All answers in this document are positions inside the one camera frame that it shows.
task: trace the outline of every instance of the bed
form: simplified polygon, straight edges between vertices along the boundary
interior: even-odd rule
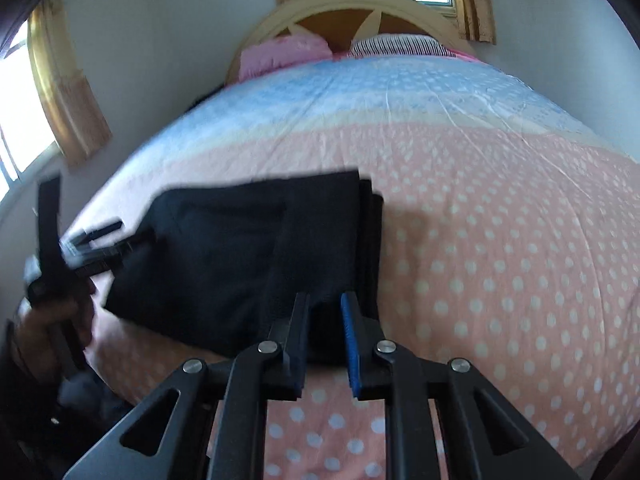
[[[468,358],[584,465],[640,419],[640,167],[481,62],[328,60],[234,84],[252,44],[315,33],[337,52],[379,32],[473,55],[411,0],[291,0],[240,46],[227,88],[138,150],[71,231],[114,216],[134,229],[168,187],[358,167],[385,197],[385,335],[424,358]],[[130,402],[192,356],[221,359],[98,308],[88,360]],[[267,425],[266,478],[384,476],[384,407],[351,399],[345,370],[313,368]]]

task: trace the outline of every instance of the wall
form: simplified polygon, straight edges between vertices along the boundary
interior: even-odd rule
[[[479,57],[640,160],[640,50],[606,0],[492,0]]]
[[[274,0],[65,0],[79,65],[113,132],[89,163],[63,172],[61,226],[68,227],[145,140],[222,83],[236,47]],[[35,184],[0,223],[0,319],[22,297],[24,260],[35,250]]]

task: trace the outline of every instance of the wooden headboard panel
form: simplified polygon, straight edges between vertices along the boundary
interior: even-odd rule
[[[344,52],[351,41],[376,34],[428,34],[446,47],[474,55],[458,29],[436,10],[415,0],[289,0],[267,16],[242,42],[226,75],[238,79],[240,53],[248,46],[286,34],[318,34],[334,52]]]

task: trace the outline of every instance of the hand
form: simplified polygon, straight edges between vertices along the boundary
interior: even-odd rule
[[[22,371],[31,374],[39,383],[55,381],[60,371],[47,331],[50,325],[70,319],[82,348],[91,344],[95,309],[90,294],[95,294],[94,282],[88,280],[88,287],[89,295],[81,300],[48,301],[37,308],[29,307],[21,314],[15,328],[12,357]]]

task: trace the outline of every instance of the silver bolt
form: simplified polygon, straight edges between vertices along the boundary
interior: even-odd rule
[[[189,359],[182,366],[182,370],[184,370],[188,374],[197,374],[200,370],[202,370],[202,361],[200,361],[199,359]]]
[[[453,371],[458,372],[459,374],[466,374],[469,370],[471,370],[471,363],[466,359],[457,358],[453,359],[451,362],[451,368]]]
[[[278,349],[275,341],[263,341],[258,345],[258,352],[261,354],[273,354]]]
[[[380,352],[381,354],[391,354],[396,351],[396,343],[387,339],[383,339],[382,341],[378,341],[376,350],[378,350],[378,352]]]

